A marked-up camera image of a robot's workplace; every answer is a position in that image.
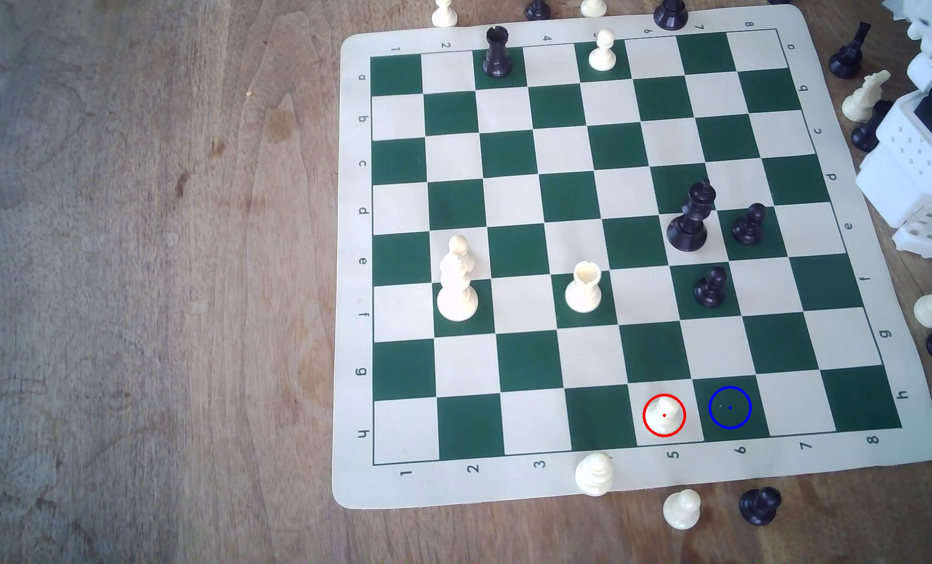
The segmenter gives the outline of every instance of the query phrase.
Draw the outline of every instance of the red circle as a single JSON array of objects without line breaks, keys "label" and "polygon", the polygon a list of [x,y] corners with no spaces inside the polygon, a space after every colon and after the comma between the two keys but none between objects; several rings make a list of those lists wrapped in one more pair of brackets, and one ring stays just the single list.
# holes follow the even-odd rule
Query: red circle
[{"label": "red circle", "polygon": [[[670,397],[672,400],[677,402],[678,405],[681,407],[681,425],[678,426],[678,429],[674,429],[674,432],[670,432],[668,434],[661,434],[655,431],[654,429],[650,429],[650,426],[647,424],[647,408],[651,402],[653,402],[654,400],[657,400],[661,396]],[[646,427],[647,430],[649,430],[650,432],[653,432],[654,434],[656,434],[658,437],[672,437],[675,434],[678,434],[681,428],[685,427],[685,419],[687,417],[688,417],[688,414],[685,413],[685,404],[681,402],[681,399],[678,399],[677,397],[675,397],[674,395],[671,395],[670,393],[659,393],[658,395],[654,395],[653,397],[647,400],[646,405],[643,405],[643,426]]]}]

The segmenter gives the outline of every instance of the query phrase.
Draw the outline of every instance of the white square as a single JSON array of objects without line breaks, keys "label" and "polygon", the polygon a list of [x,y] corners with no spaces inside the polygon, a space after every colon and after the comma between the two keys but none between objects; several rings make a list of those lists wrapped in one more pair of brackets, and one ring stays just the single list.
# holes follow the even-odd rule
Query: white square
[{"label": "white square", "polygon": [[692,102],[692,115],[697,118],[748,113],[745,92],[736,72],[686,74],[685,86]]},{"label": "white square", "polygon": [[759,374],[758,381],[769,434],[835,430],[820,371]]},{"label": "white square", "polygon": [[462,235],[469,242],[469,250],[473,253],[473,272],[470,278],[483,280],[490,278],[490,244],[487,239],[487,228],[468,227],[463,229],[443,229],[428,234],[431,246],[431,281],[442,280],[442,257],[449,251],[449,239],[453,235]]},{"label": "white square", "polygon": [[591,142],[584,125],[534,130],[535,160],[540,174],[593,171]]},{"label": "white square", "polygon": [[421,79],[426,95],[475,89],[472,51],[421,55]]},{"label": "white square", "polygon": [[626,40],[626,56],[633,78],[680,76],[681,51],[675,37],[648,37]]},{"label": "white square", "polygon": [[804,317],[822,370],[880,364],[877,342],[862,308],[805,311]]},{"label": "white square", "polygon": [[438,397],[500,392],[497,336],[487,333],[436,338],[434,389]]},{"label": "white square", "polygon": [[803,311],[789,259],[732,261],[730,278],[741,315],[771,315]]},{"label": "white square", "polygon": [[618,325],[558,329],[563,387],[624,384],[626,361]]},{"label": "white square", "polygon": [[577,53],[573,43],[525,47],[525,81],[529,86],[577,84]]},{"label": "white square", "polygon": [[640,121],[632,80],[581,83],[581,98],[584,100],[584,120],[588,125]]},{"label": "white square", "polygon": [[754,374],[745,322],[740,317],[682,319],[681,335],[692,378],[744,377]]},{"label": "white square", "polygon": [[615,316],[620,325],[678,320],[674,282],[666,266],[609,271]]},{"label": "white square", "polygon": [[699,129],[693,117],[642,122],[643,144],[651,167],[704,162]]},{"label": "white square", "polygon": [[769,180],[760,159],[717,160],[706,163],[710,184],[716,189],[717,210],[746,210],[756,202],[773,205]]},{"label": "white square", "polygon": [[372,140],[423,137],[423,95],[372,96]]},{"label": "white square", "polygon": [[726,261],[726,247],[723,246],[723,230],[719,225],[719,211],[712,211],[710,216],[702,220],[706,226],[706,242],[698,251],[686,253],[679,251],[667,240],[667,225],[671,220],[681,214],[662,214],[660,216],[660,231],[664,237],[664,251],[667,253],[667,264],[672,266],[683,264],[704,264]]},{"label": "white square", "polygon": [[490,284],[496,332],[522,333],[556,328],[553,282],[548,274],[494,278]]},{"label": "white square", "polygon": [[483,178],[480,134],[429,135],[423,138],[428,182]]},{"label": "white square", "polygon": [[573,273],[581,261],[591,261],[608,270],[608,248],[601,220],[547,223],[546,252],[550,274]]},{"label": "white square", "polygon": [[594,172],[602,219],[657,215],[657,196],[648,167]]},{"label": "white square", "polygon": [[759,146],[760,157],[768,159],[813,154],[807,122],[804,122],[804,114],[800,110],[751,113],[748,117],[751,119],[751,130],[754,132],[754,142]]},{"label": "white square", "polygon": [[532,107],[526,87],[477,90],[476,111],[481,134],[532,128]]},{"label": "white square", "polygon": [[845,252],[835,210],[828,202],[775,206],[785,252],[791,257],[839,255]]},{"label": "white square", "polygon": [[738,71],[759,71],[763,68],[783,68],[783,45],[774,29],[738,31],[726,34],[734,68]]},{"label": "white square", "polygon": [[375,402],[375,463],[438,459],[438,399]]},{"label": "white square", "polygon": [[542,223],[542,187],[539,176],[483,179],[487,227]]},{"label": "white square", "polygon": [[501,426],[505,455],[569,451],[566,392],[555,389],[502,393]]},{"label": "white square", "polygon": [[431,284],[374,288],[375,342],[434,337]]}]

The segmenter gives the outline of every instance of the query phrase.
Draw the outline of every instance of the chessboard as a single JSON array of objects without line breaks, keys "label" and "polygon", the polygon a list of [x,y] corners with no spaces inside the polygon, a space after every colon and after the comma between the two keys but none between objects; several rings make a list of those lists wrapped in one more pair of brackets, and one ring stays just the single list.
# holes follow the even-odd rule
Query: chessboard
[{"label": "chessboard", "polygon": [[[788,5],[347,39],[340,66],[334,498],[400,508],[932,460],[923,368],[810,33]],[[617,63],[588,65],[596,33]],[[715,204],[698,251],[665,227]],[[730,230],[767,206],[760,244]],[[453,235],[477,312],[435,308]],[[575,265],[602,270],[591,313]],[[720,307],[693,299],[713,266]],[[675,398],[660,436],[645,407]]]}]

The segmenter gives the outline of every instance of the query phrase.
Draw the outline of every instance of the wood grain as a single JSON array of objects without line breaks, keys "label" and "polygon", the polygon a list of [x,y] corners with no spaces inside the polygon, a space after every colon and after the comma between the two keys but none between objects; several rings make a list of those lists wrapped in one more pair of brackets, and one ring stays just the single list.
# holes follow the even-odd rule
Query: wood grain
[{"label": "wood grain", "polygon": [[[523,4],[454,7],[478,25]],[[879,3],[797,4],[823,60],[870,21],[866,71],[912,87],[917,44]],[[932,561],[932,463],[764,480],[785,497],[766,528],[736,515],[754,480],[699,487],[687,532],[660,515],[673,488],[334,503],[340,44],[433,9],[0,0],[0,561]],[[835,102],[857,85],[828,79]],[[912,319],[932,261],[875,219]]]}]

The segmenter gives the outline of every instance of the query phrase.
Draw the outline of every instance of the captured chess piece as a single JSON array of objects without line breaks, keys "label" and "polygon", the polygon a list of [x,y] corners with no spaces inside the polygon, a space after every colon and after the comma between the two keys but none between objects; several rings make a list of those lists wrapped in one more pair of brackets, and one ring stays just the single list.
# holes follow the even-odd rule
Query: captured chess piece
[{"label": "captured chess piece", "polygon": [[775,519],[775,508],[783,503],[783,496],[772,487],[748,490],[740,496],[737,506],[740,515],[751,525],[767,525]]}]

